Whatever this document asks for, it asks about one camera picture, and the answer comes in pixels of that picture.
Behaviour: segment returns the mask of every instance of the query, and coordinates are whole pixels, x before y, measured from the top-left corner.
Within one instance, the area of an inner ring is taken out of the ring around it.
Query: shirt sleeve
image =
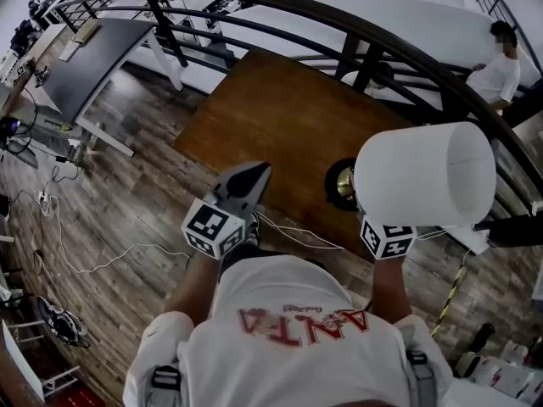
[[[177,346],[185,342],[194,330],[192,320],[181,312],[159,315],[145,329],[136,359],[126,374],[123,402],[126,407],[139,407],[147,385],[149,372],[159,365],[178,361]]]
[[[428,357],[428,362],[436,378],[438,399],[442,400],[452,384],[452,369],[441,353],[438,344],[430,335],[423,319],[416,315],[408,315],[396,322],[395,327],[401,332],[408,331],[410,333],[410,349],[422,351]]]
[[[514,70],[506,80],[506,84],[501,89],[500,98],[505,99],[508,103],[511,102],[520,84],[520,70]]]

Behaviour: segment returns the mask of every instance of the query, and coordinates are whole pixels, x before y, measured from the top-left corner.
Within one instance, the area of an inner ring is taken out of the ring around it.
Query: white t-shirt
[[[511,102],[520,83],[520,63],[500,54],[482,70],[473,72],[467,85],[478,93],[488,104],[499,99]]]
[[[123,399],[139,406],[149,370],[179,361],[183,405],[191,407],[332,407],[368,399],[408,407],[402,326],[413,326],[442,396],[451,369],[420,318],[392,326],[354,309],[332,276],[303,259],[245,259],[225,271],[209,320],[194,329],[187,315],[170,312],[151,323]]]

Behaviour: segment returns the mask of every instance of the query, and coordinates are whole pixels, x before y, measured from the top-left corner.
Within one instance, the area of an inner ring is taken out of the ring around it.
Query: gray table
[[[62,113],[63,122],[76,123],[122,153],[132,156],[134,152],[131,149],[84,117],[87,109],[130,53],[144,42],[149,44],[177,90],[182,89],[181,79],[156,40],[151,23],[102,19],[99,24],[91,40],[80,47],[68,62],[56,59],[49,65],[51,75],[43,90]]]

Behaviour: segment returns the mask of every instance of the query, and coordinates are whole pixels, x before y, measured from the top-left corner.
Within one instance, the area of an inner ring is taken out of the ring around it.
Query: white cube
[[[195,199],[181,230],[191,247],[220,259],[243,241],[245,220]]]
[[[417,238],[411,226],[383,226],[364,215],[360,237],[375,259],[405,256]]]

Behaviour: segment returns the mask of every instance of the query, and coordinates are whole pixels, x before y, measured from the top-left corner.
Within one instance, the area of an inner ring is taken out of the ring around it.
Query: white lampshade
[[[472,225],[495,195],[494,154],[470,122],[385,131],[358,154],[360,206],[387,226]]]

